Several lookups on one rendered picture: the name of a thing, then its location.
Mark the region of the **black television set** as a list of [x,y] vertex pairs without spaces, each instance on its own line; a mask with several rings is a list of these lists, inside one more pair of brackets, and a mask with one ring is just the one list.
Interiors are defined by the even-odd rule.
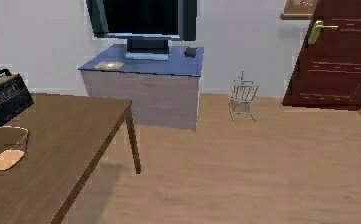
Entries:
[[195,41],[197,0],[85,0],[93,35],[126,39],[128,59],[165,61],[170,41]]

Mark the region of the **dark brown room door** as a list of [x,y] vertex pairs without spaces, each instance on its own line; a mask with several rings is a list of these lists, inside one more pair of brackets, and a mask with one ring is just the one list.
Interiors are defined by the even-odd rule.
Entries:
[[[313,24],[323,29],[308,43]],[[361,0],[318,0],[282,104],[357,111],[361,108]]]

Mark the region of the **brown wooden table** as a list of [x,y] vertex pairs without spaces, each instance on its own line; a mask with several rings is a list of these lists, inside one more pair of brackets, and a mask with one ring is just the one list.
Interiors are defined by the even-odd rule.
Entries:
[[28,129],[22,161],[0,172],[0,224],[61,224],[123,123],[141,172],[130,100],[37,94],[17,116]]

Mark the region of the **pale flat dish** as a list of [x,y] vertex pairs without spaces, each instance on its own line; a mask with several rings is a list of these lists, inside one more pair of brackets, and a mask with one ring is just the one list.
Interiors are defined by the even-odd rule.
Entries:
[[98,70],[118,70],[124,66],[123,62],[117,61],[102,61],[99,62],[95,68]]

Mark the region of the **blue-topped grey cabinet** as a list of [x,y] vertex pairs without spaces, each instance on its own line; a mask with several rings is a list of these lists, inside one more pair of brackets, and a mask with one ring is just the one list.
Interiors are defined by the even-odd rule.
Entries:
[[[83,64],[81,73],[91,97],[130,99],[140,125],[195,130],[202,81],[202,47],[194,58],[185,46],[172,46],[166,61],[127,59],[126,47],[114,44]],[[98,70],[102,61],[123,62],[118,70]]]

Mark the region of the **black toaster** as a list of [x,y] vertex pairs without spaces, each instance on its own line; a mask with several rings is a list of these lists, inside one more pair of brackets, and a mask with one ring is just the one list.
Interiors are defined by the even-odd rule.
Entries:
[[0,127],[34,103],[22,76],[0,70]]

